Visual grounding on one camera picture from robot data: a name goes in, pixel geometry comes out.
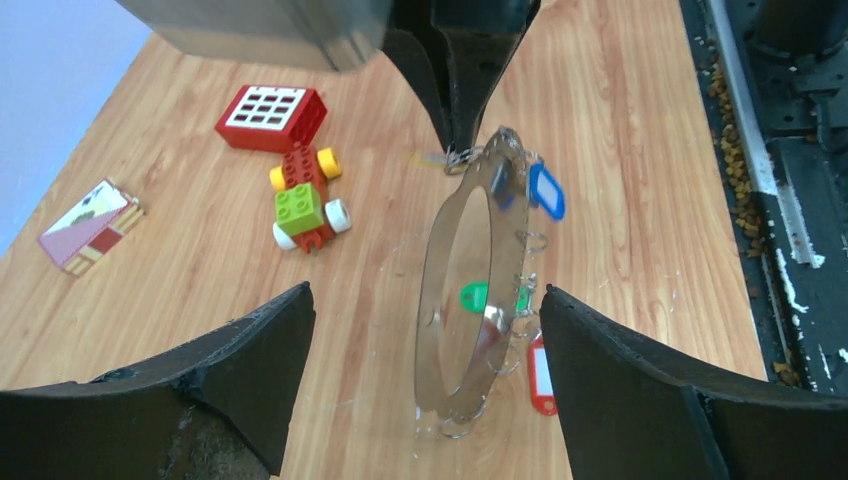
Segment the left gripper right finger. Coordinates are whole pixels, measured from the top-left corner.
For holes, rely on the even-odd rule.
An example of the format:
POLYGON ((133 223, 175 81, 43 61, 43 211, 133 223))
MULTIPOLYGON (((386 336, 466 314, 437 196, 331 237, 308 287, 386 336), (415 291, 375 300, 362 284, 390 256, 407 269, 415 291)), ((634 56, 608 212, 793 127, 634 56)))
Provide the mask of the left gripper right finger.
POLYGON ((549 286, 547 362, 576 479, 843 479, 847 401, 706 363, 549 286))

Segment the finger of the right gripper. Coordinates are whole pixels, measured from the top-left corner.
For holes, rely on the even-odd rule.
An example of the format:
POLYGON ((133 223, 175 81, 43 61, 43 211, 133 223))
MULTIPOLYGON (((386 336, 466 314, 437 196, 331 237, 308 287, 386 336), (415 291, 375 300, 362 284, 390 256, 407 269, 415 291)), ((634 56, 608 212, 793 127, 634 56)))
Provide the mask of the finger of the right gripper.
POLYGON ((434 63, 425 45, 411 32, 389 28, 382 51, 395 65, 427 111, 443 152, 452 147, 452 125, 442 102, 434 63))
POLYGON ((433 1, 432 27, 445 43, 446 120, 443 145, 476 144, 485 109, 540 9, 539 1, 433 1))

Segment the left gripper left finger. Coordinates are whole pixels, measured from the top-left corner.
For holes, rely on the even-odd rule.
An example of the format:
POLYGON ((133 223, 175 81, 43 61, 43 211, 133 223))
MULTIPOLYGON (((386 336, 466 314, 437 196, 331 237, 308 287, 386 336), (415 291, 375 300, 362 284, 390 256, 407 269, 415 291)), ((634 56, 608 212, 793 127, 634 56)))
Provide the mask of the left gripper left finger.
POLYGON ((304 282, 242 318, 90 382, 5 391, 1 475, 277 475, 315 320, 304 282))

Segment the yellow key tag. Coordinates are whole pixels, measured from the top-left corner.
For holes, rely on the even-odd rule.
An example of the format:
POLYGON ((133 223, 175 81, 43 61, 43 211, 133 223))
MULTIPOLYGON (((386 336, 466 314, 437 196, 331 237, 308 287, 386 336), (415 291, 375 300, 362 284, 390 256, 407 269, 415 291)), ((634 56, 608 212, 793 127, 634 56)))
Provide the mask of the yellow key tag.
POLYGON ((419 167, 444 169, 447 156, 444 153, 414 152, 408 156, 407 163, 419 167))

